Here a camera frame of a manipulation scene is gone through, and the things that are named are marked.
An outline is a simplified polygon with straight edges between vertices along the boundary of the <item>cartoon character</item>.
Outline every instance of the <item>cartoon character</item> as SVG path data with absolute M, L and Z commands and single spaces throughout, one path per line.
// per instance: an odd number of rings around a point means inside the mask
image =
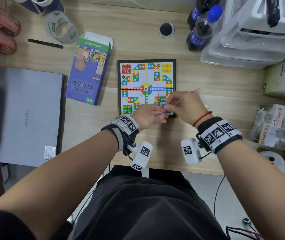
M 93 49 L 88 49 L 86 47 L 79 46 L 76 51 L 76 63 L 75 63 L 75 70 L 82 72 L 84 69 L 87 68 L 88 63 L 91 62 L 92 64 L 98 62 L 97 70 L 95 75 L 97 74 L 96 80 L 100 80 L 102 69 L 104 68 L 105 61 L 107 58 L 107 54 L 105 52 L 101 52 L 96 50 L 94 52 Z

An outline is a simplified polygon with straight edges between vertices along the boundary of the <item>lenovo logo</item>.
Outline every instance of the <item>lenovo logo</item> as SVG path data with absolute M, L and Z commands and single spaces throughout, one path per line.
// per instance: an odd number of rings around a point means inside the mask
M 28 126 L 28 113 L 29 113 L 29 110 L 26 110 L 26 114 L 25 114 L 25 127 Z

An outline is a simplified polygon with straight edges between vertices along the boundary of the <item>person's left hand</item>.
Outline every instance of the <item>person's left hand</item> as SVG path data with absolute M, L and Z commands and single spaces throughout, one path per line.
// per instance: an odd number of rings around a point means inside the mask
M 142 104 L 131 116 L 139 125 L 139 132 L 141 132 L 152 125 L 166 123 L 166 119 L 168 118 L 166 111 L 155 104 Z

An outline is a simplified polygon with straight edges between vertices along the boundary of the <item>soda bottle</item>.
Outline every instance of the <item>soda bottle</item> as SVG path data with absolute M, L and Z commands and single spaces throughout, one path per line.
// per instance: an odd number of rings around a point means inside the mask
M 220 3 L 220 0 L 196 0 L 196 7 L 189 14 L 187 24 L 190 31 L 195 27 L 197 18 L 204 12 L 208 12 L 214 5 Z
M 217 31 L 219 25 L 217 21 L 222 14 L 223 9 L 217 4 L 197 19 L 194 29 L 186 40 L 190 51 L 201 51 L 204 48 L 205 42 Z

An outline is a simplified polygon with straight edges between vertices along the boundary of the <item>black sleeve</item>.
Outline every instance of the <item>black sleeve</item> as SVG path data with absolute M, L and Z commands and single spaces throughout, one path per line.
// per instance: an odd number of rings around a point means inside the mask
M 0 210 L 0 240 L 36 240 L 32 231 L 14 214 Z

